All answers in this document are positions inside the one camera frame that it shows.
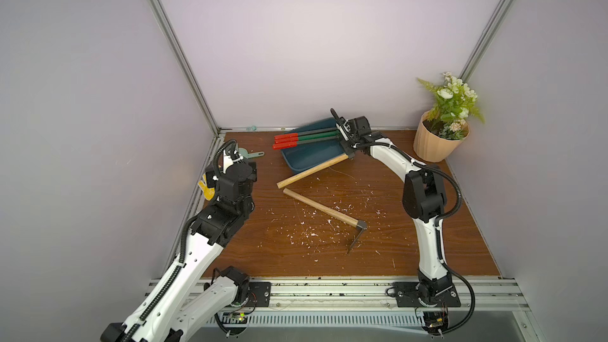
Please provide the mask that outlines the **speckled black metal hoe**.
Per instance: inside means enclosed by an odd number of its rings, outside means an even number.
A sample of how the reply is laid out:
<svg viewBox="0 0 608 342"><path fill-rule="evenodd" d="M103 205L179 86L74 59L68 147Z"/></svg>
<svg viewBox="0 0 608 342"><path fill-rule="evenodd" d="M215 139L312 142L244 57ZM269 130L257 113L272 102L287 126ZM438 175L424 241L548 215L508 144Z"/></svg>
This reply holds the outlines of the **speckled black metal hoe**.
<svg viewBox="0 0 608 342"><path fill-rule="evenodd" d="M293 132L293 133L288 133L288 134L282 134L282 135L275 136L274 139L277 143L278 142L280 143L283 140L300 139L304 136L311 136L311 135L323 134L323 133L334 132L334 131L337 131L336 127L320 128L320 129L314 129L314 130L309 130L309 131L299 131L299 132Z"/></svg>

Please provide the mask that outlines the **green metal hoe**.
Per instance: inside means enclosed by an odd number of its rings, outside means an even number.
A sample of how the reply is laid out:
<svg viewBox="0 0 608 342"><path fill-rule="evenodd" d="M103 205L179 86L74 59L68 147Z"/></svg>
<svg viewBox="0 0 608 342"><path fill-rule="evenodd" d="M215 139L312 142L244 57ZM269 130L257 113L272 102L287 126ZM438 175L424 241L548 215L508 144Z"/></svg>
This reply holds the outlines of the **green metal hoe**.
<svg viewBox="0 0 608 342"><path fill-rule="evenodd" d="M304 136L304 137L302 137L300 139L313 139L313 138L318 138L318 137L326 137L326 136L334 136L334 135L337 135L339 137L339 132L338 131L334 131L334 132L327 132L327 133L323 133L323 134Z"/></svg>

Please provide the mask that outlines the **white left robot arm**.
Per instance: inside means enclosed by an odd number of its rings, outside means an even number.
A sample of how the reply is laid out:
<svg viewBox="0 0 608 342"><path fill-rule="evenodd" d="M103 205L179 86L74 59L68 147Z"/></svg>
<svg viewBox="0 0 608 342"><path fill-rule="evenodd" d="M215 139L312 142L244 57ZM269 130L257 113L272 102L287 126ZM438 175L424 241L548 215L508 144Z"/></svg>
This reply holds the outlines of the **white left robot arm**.
<svg viewBox="0 0 608 342"><path fill-rule="evenodd" d="M177 256L143 303L123 322L112 323L102 341L187 341L220 310L245 301L250 278L231 266L187 302L192 289L255 209L257 165L240 158L220 170L215 197L190 218Z"/></svg>

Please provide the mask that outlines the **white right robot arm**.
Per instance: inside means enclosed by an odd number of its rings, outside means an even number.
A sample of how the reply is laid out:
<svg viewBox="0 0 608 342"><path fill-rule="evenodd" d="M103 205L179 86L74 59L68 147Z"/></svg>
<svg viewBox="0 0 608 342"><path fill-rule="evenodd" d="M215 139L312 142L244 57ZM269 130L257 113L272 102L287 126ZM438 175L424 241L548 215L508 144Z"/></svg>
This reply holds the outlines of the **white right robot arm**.
<svg viewBox="0 0 608 342"><path fill-rule="evenodd" d="M438 166L428 165L397 147L366 117L347 120L331 111L348 152L362 151L380 161L404 183L402 205L414 222L420 253L418 295L422 305L434 307L454 286L443 246L443 221L462 206L462 191Z"/></svg>

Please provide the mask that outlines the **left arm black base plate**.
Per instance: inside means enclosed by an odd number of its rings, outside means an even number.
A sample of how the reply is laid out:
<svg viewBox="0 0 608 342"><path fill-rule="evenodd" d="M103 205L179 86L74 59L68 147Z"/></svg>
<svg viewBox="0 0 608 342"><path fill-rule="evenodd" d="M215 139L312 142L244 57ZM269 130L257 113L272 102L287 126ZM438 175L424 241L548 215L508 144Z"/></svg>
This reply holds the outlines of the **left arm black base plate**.
<svg viewBox="0 0 608 342"><path fill-rule="evenodd" d="M272 284L270 282L253 282L248 286L246 294L238 294L234 301L228 305L229 308L237 309L241 307L269 307L272 294Z"/></svg>

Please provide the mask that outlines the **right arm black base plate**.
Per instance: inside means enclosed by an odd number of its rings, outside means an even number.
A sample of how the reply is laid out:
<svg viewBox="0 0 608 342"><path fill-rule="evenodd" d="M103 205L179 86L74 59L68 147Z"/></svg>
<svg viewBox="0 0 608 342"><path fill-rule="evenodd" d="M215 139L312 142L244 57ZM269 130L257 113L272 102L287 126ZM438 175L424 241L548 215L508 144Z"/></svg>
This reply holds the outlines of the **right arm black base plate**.
<svg viewBox="0 0 608 342"><path fill-rule="evenodd" d="M439 294L433 294L422 283L394 282L385 290L385 294L395 299L398 307L460 307L459 294L454 286Z"/></svg>

